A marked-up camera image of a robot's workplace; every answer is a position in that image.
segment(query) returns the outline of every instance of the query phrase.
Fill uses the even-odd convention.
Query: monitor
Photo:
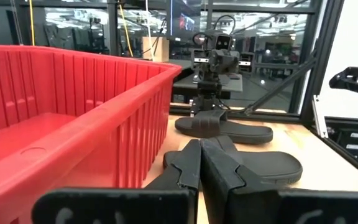
[[[189,42],[200,31],[201,0],[167,0],[167,38]]]

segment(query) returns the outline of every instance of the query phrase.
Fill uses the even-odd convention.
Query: cable
[[[218,101],[219,101],[223,106],[225,106],[227,110],[229,110],[229,111],[231,110],[230,107],[229,107],[227,104],[223,103],[223,101],[222,101],[220,98],[218,98]]]
[[[230,32],[230,34],[231,34],[231,33],[234,32],[234,29],[236,28],[236,19],[233,16],[230,16],[230,15],[223,15],[223,16],[219,17],[216,20],[215,24],[214,24],[214,29],[216,29],[216,24],[218,24],[219,20],[221,20],[224,17],[229,17],[229,18],[231,18],[233,20],[233,28],[231,29],[231,32]]]
[[[31,42],[35,46],[35,35],[34,35],[34,15],[32,12],[32,0],[29,1],[30,4],[30,26],[31,26]]]
[[[166,23],[167,23],[167,21],[164,19],[162,21],[160,31],[158,32],[158,37],[154,40],[154,43],[153,43],[152,47],[154,47],[156,44],[158,46],[158,40],[160,39],[160,36],[162,34],[162,31],[164,30],[164,26],[165,26]],[[145,50],[144,52],[142,52],[142,55],[147,53],[147,52],[149,52],[149,51],[151,51],[151,50],[152,50],[151,48]],[[156,51],[157,51],[157,47],[154,48],[154,55],[155,55]]]
[[[152,33],[150,31],[150,12],[149,12],[149,0],[146,0],[146,12],[147,12],[147,31],[149,32],[149,45],[150,49],[153,49],[152,45]],[[152,55],[152,61],[154,62],[154,52],[151,53]]]
[[[126,22],[125,16],[124,16],[124,10],[122,10],[122,5],[121,4],[118,4],[118,5],[119,5],[119,10],[121,12],[122,20],[124,21],[124,29],[125,29],[125,35],[127,37],[127,44],[128,44],[129,53],[131,54],[131,57],[133,57],[134,53],[132,53],[131,41],[129,40],[128,28],[127,28],[127,22]]]

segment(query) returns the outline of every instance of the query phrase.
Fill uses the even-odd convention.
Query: black metal frame
[[[312,1],[310,7],[295,7],[295,8],[271,8],[271,7],[238,7],[233,5],[214,5],[213,0],[208,1],[207,11],[207,27],[210,28],[212,24],[213,12],[261,12],[261,13],[281,13],[281,14],[307,14],[308,19],[305,27],[305,34],[303,44],[301,47],[300,63],[306,60],[307,55],[311,52],[311,48],[314,44],[314,36],[316,34],[316,26],[321,4],[323,0]],[[155,4],[156,2],[150,2],[150,9],[153,10],[165,10],[161,4]],[[29,3],[23,0],[15,0],[17,6],[17,13],[19,16],[19,23],[21,32],[23,35],[24,44],[30,45],[30,29],[28,24],[27,14]],[[321,86],[323,84],[325,70],[328,64],[328,57],[331,53],[331,46],[334,41],[335,32],[339,18],[342,11],[344,0],[328,1],[326,10],[324,12],[324,19],[319,32],[319,41],[316,44],[316,50],[318,51],[317,61],[314,69],[310,71],[310,77],[308,79],[306,93],[303,104],[301,106],[301,114],[295,114],[300,106],[301,94],[303,91],[303,85],[306,79],[301,79],[295,82],[293,87],[293,94],[291,98],[291,105],[289,113],[260,113],[256,112],[250,116],[242,114],[231,114],[229,117],[233,119],[246,119],[250,121],[265,121],[273,123],[293,123],[302,124],[310,129],[310,131],[316,134],[313,129],[313,109],[311,100],[313,95],[319,95]],[[0,6],[11,6],[10,0],[0,0]],[[65,8],[92,8],[92,9],[105,9],[109,13],[109,25],[110,25],[110,42],[111,42],[111,54],[118,54],[117,38],[117,6],[115,0],[108,0],[107,3],[92,3],[92,2],[62,2],[62,1],[34,1],[33,7],[65,7]],[[125,5],[125,9],[138,9],[137,7]],[[294,68],[293,65],[269,65],[258,64],[257,66],[274,66],[275,68]],[[177,115],[189,115],[189,109],[186,106],[171,106],[171,114]],[[345,118],[326,118],[328,126],[331,127],[352,127],[358,128],[357,119],[345,119]],[[352,157],[348,152],[341,148],[338,144],[330,139],[320,138],[322,142],[331,147],[340,156],[345,158],[354,167],[358,169],[358,161]]]

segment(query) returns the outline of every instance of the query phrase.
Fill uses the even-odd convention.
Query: white wall
[[[349,66],[358,67],[358,0],[346,0],[343,5],[320,93],[326,116],[358,118],[358,93],[328,85],[335,74]]]

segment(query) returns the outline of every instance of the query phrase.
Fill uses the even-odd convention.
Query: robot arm
[[[348,67],[329,81],[329,87],[358,93],[358,67]]]

